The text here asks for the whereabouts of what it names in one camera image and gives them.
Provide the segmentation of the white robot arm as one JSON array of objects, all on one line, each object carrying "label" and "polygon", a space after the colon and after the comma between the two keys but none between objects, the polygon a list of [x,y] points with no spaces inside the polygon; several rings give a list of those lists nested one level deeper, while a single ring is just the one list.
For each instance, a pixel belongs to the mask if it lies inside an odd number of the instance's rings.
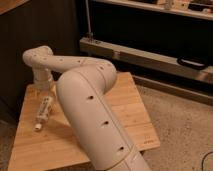
[{"label": "white robot arm", "polygon": [[53,71],[60,74],[58,101],[97,171],[151,171],[104,98],[117,80],[110,61],[55,55],[48,46],[25,51],[23,61],[32,68],[39,88],[51,84]]}]

